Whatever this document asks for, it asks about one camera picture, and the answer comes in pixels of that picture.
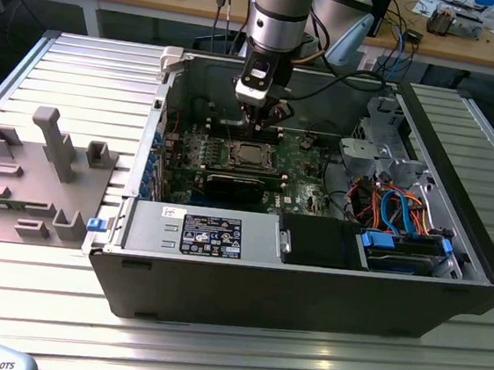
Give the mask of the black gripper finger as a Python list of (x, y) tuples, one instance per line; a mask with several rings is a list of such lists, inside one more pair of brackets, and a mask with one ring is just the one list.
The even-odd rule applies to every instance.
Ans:
[(263, 109), (248, 103), (243, 103), (242, 109), (247, 120), (247, 131), (259, 132), (262, 130), (260, 123), (264, 114)]
[(264, 110), (262, 114), (262, 128), (268, 128), (277, 125), (283, 120), (292, 118), (295, 115), (294, 108), (285, 100), (271, 106), (268, 110)]

